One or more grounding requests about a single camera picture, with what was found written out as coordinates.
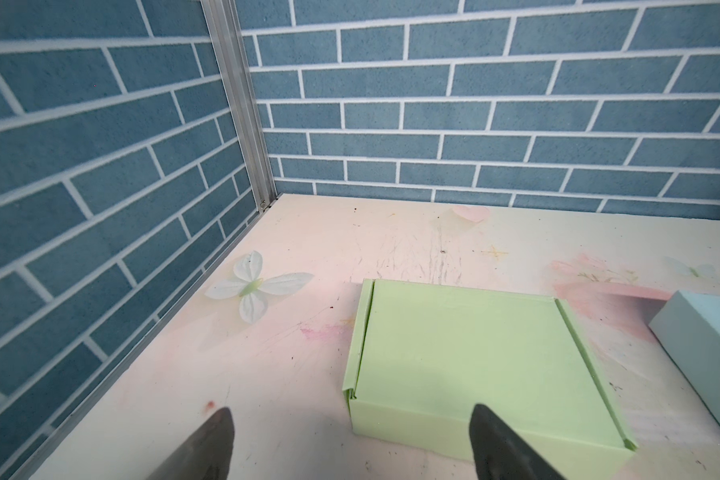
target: green box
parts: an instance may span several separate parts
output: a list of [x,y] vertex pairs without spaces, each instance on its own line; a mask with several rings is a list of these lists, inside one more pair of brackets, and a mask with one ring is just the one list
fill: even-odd
[[568,480],[610,478],[636,444],[567,303],[366,280],[344,393],[355,433],[472,460],[483,403]]

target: brick wallpaper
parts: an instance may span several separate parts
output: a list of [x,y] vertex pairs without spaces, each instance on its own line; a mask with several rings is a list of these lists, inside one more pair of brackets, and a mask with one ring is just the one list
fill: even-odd
[[280,192],[720,219],[720,2],[237,7]]
[[0,2],[0,478],[256,215],[199,2]]

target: table surface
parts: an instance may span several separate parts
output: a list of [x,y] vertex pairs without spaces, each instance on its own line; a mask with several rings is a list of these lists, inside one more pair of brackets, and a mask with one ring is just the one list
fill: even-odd
[[[248,324],[236,296],[204,293],[254,250],[264,278],[314,278]],[[32,478],[145,478],[221,406],[235,480],[475,478],[468,462],[352,433],[341,386],[365,278],[568,300],[640,444],[614,478],[720,479],[720,427],[646,326],[675,290],[720,294],[720,222],[297,195],[275,202]]]

